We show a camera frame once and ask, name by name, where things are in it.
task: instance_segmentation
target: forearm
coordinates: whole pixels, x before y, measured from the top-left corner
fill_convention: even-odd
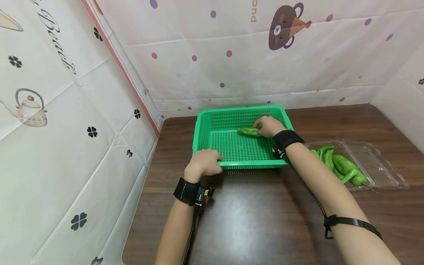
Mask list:
[[[308,148],[301,143],[294,143],[287,146],[286,152],[294,168],[329,216],[338,215],[368,222],[344,184]]]
[[[328,216],[337,215],[369,222],[344,184],[308,148],[301,143],[294,143],[287,146],[286,152]],[[400,264],[378,236],[362,227],[337,224],[331,230],[349,265]]]
[[[174,201],[156,256],[155,265],[180,265],[193,220],[194,206]]]

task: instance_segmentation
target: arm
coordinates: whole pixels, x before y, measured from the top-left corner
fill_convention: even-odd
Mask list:
[[[213,150],[197,151],[184,171],[184,180],[197,183],[202,175],[212,176],[222,173],[217,161],[222,156]],[[155,265],[180,265],[186,243],[190,235],[194,206],[189,206],[177,199],[174,201],[162,238],[159,243]]]
[[[255,122],[254,127],[258,126],[261,128],[258,134],[264,137],[274,137],[286,130],[279,121],[266,116]],[[301,143],[293,143],[287,146],[286,153],[329,216],[337,215],[369,222],[344,184],[308,148]],[[331,227],[331,231],[349,265],[400,264],[384,242],[364,228],[337,224]]]

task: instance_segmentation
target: red dot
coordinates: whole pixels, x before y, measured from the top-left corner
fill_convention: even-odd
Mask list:
[[[393,34],[390,34],[389,36],[387,36],[386,41],[390,40],[393,37]]]
[[[327,19],[325,21],[330,22],[333,19],[333,14],[328,15]]]

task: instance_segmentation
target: left hand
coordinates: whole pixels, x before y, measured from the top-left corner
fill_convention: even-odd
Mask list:
[[[197,183],[202,175],[212,176],[222,173],[223,169],[217,161],[224,158],[216,150],[206,149],[194,153],[184,171],[184,179],[190,183]]]

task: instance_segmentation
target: orange trim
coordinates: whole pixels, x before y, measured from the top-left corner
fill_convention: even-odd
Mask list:
[[[117,63],[117,65],[121,69],[122,73],[124,74],[128,84],[131,87],[132,92],[134,93],[134,95],[137,98],[138,103],[140,104],[141,108],[143,109],[144,113],[146,114],[146,117],[147,117],[150,125],[153,127],[153,130],[155,131],[156,136],[159,137],[160,131],[159,131],[158,127],[156,126],[156,123],[154,122],[153,118],[151,117],[149,111],[147,110],[146,105],[141,100],[140,96],[138,95],[137,89],[134,87],[133,83],[131,82],[131,79],[128,77],[128,74],[125,71],[125,68],[122,65],[121,61],[119,60],[115,50],[112,48],[112,45],[109,42],[108,36],[103,32],[102,27],[100,26],[99,22],[97,21],[94,13],[91,11],[91,8],[88,5],[88,3],[86,2],[86,0],[81,0],[81,2],[84,5],[85,9],[87,10],[87,13],[90,15],[90,18],[93,21],[94,25],[96,26],[97,30],[99,31],[100,35],[102,36],[103,42],[106,44],[107,49],[109,50],[113,59],[115,60],[115,62]]]

